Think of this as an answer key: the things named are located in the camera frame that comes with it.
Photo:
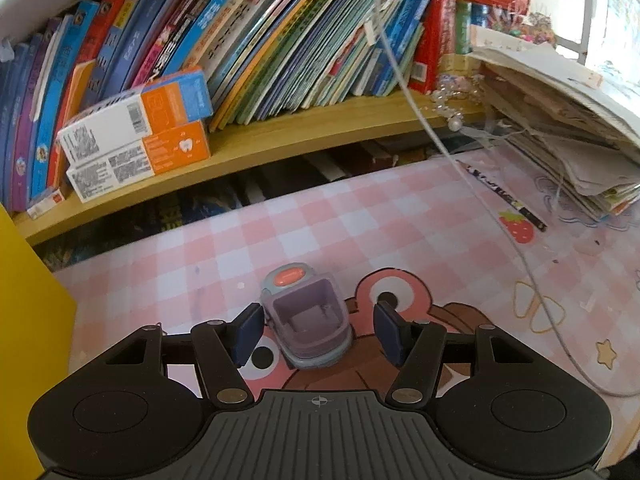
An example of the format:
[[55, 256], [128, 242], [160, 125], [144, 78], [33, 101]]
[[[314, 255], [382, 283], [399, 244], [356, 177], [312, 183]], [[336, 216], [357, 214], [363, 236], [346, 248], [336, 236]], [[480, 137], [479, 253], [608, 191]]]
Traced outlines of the purple toy truck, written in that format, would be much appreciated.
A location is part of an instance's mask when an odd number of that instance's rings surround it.
[[262, 281], [260, 303], [288, 367], [330, 367], [352, 345], [349, 310], [329, 273], [301, 262], [279, 266]]

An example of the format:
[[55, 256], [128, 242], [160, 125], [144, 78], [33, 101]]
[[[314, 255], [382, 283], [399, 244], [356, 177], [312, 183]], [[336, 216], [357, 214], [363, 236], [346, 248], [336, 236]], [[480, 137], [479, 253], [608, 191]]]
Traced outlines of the black patterned pen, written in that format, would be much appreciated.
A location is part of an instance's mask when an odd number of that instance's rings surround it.
[[520, 200], [518, 200], [515, 196], [510, 194], [507, 190], [502, 188], [498, 183], [490, 180], [486, 174], [480, 172], [476, 168], [471, 165], [466, 164], [465, 162], [458, 162], [458, 164], [473, 178], [477, 181], [482, 182], [486, 188], [490, 188], [492, 192], [500, 196], [512, 209], [521, 214], [526, 220], [528, 220], [538, 231], [546, 232], [548, 226], [539, 218], [536, 214], [533, 213], [529, 208], [527, 208]]

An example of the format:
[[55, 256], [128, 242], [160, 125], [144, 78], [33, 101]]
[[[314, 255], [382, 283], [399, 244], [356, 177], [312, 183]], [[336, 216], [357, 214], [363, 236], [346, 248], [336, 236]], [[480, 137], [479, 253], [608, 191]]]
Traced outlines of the yellow cardboard box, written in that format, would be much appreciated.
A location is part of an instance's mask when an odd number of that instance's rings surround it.
[[42, 471], [27, 433], [32, 404], [66, 377], [76, 302], [1, 213], [1, 477]]

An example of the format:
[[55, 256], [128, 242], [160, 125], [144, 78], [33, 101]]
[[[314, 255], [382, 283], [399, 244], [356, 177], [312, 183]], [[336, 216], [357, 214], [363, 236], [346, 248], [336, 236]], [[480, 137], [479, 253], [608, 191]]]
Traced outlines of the wooden bookshelf board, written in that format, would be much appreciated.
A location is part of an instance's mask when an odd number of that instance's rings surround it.
[[208, 159], [129, 185], [86, 204], [72, 194], [36, 220], [28, 214], [18, 214], [13, 222], [21, 237], [35, 246], [107, 214], [180, 188], [325, 148], [419, 129], [419, 119], [399, 91], [386, 98], [360, 96], [247, 126], [232, 125], [209, 135]]

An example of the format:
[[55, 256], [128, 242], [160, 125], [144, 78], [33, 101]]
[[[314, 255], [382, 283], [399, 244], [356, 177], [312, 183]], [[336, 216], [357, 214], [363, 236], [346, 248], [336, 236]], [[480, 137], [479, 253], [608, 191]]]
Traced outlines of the lower orange white carton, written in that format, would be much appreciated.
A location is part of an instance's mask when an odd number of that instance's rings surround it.
[[204, 122], [154, 133], [66, 172], [81, 203], [150, 177], [201, 162], [210, 155]]

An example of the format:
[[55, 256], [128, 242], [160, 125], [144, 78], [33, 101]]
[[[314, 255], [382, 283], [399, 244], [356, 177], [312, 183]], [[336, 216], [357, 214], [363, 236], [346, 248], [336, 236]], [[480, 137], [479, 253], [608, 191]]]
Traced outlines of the orange white carton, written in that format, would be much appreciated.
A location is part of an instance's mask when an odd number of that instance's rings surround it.
[[81, 203], [150, 177], [201, 162], [210, 155], [204, 122], [154, 133], [66, 172]]
[[213, 115], [204, 72], [179, 70], [111, 96], [73, 117], [56, 135], [79, 167], [146, 136]]

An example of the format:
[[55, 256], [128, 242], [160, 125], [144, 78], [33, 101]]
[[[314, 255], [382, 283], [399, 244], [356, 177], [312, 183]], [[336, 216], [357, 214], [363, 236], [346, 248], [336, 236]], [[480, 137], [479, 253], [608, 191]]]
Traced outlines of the small white eraser box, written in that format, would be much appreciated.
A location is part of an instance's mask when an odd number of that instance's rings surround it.
[[70, 194], [70, 187], [67, 184], [46, 188], [28, 203], [26, 212], [29, 218], [36, 220], [43, 216], [58, 204], [63, 203], [68, 194]]

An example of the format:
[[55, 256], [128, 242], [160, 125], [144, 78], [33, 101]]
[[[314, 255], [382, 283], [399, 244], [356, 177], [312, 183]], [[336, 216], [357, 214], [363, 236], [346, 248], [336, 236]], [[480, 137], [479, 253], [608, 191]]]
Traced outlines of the upper orange white carton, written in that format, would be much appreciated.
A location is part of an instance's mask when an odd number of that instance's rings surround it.
[[146, 136], [213, 115], [204, 72], [179, 70], [111, 96], [73, 117], [56, 135], [79, 167]]

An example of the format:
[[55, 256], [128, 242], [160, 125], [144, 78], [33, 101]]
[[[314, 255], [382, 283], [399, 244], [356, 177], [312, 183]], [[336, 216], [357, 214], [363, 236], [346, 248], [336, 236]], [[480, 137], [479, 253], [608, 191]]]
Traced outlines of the pile of papers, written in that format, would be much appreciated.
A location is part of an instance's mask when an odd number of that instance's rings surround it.
[[594, 220], [639, 201], [639, 103], [600, 74], [489, 28], [471, 28], [485, 101], [515, 122], [506, 140]]

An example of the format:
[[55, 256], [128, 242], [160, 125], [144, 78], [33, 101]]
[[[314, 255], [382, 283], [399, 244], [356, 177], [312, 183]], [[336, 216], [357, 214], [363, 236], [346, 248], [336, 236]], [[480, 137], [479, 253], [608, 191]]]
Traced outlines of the red thick books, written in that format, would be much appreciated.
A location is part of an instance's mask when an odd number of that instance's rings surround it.
[[428, 0], [421, 18], [423, 34], [414, 52], [409, 88], [427, 94], [447, 70], [444, 57], [471, 51], [471, 27], [487, 27], [492, 11], [528, 12], [529, 0]]

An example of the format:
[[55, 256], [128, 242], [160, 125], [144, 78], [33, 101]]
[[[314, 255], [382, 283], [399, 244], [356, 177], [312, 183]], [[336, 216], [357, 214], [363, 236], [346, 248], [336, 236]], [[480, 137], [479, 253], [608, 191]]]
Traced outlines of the row of leaning books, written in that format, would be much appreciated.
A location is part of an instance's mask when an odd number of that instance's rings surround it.
[[58, 132], [111, 96], [205, 75], [218, 128], [409, 83], [428, 0], [1, 0], [1, 203], [67, 184]]

